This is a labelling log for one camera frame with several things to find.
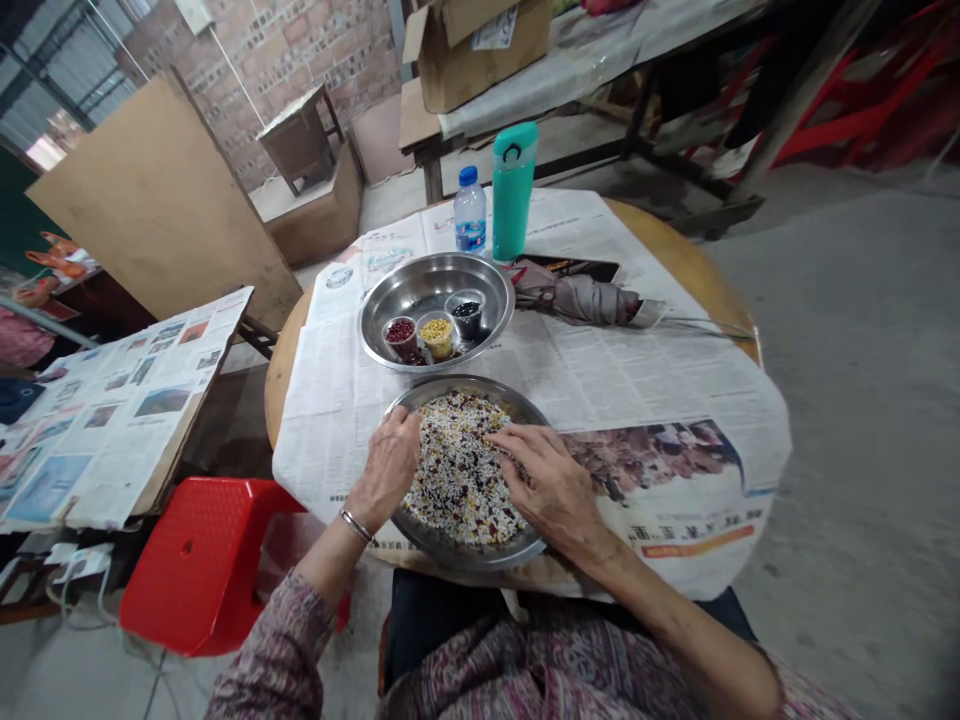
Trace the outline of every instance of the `patterned sleeve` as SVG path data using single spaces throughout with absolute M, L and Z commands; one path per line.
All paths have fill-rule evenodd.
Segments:
M 323 684 L 317 664 L 334 614 L 299 575 L 290 573 L 217 678 L 207 718 L 318 718 Z
M 829 693 L 821 690 L 812 680 L 790 667 L 778 657 L 764 651 L 777 671 L 783 688 L 783 707 L 780 717 L 805 720 L 859 720 L 860 716 Z

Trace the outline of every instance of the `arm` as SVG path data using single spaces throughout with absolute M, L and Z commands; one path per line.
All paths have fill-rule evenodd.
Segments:
M 777 717 L 780 684 L 766 657 L 664 582 L 606 528 L 590 473 L 553 430 L 511 425 L 488 439 L 530 476 L 528 486 L 513 461 L 501 456 L 520 514 L 673 653 L 713 717 Z
M 367 466 L 344 507 L 372 535 L 390 519 L 420 463 L 420 416 L 397 408 L 370 439 Z M 317 718 L 317 664 L 333 608 L 366 547 L 339 515 L 273 593 L 240 653 L 216 682 L 208 718 Z

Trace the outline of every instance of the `water bottle label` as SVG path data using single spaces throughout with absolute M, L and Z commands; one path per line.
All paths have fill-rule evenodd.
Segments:
M 485 220 L 457 225 L 457 250 L 460 252 L 475 252 L 483 247 L 486 240 L 487 223 Z

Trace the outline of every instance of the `newspaper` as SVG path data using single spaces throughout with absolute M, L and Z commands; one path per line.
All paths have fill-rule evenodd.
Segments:
M 376 232 L 400 238 L 398 247 L 414 255 L 414 247 L 449 251 L 452 216 L 452 203 L 413 216 L 422 237 L 412 234 L 411 218 Z M 346 262 L 333 265 L 363 266 L 369 247 L 361 237 Z M 527 251 L 614 260 L 623 268 L 618 282 L 665 301 L 667 316 L 707 317 L 595 193 L 535 189 Z M 316 286 L 274 454 L 276 479 L 324 522 L 362 471 L 385 408 L 412 384 L 360 349 L 359 297 L 369 286 L 362 274 L 350 275 L 335 289 Z M 493 347 L 455 371 L 530 399 L 590 469 L 607 525 L 689 597 L 716 597 L 742 569 L 766 525 L 791 441 L 780 393 L 731 341 L 666 324 L 646 331 L 571 326 L 518 311 Z M 377 540 L 375 552 L 391 562 L 442 572 L 392 524 Z M 550 556 L 512 572 L 454 577 L 599 596 Z
M 213 379 L 252 292 L 56 360 L 37 402 L 0 432 L 0 533 L 121 527 Z

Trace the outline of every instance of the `rice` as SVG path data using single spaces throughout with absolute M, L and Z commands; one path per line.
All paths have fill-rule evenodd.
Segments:
M 510 503 L 493 445 L 510 424 L 498 406 L 453 391 L 422 405 L 420 467 L 404 507 L 424 525 L 468 545 L 509 541 L 526 522 Z

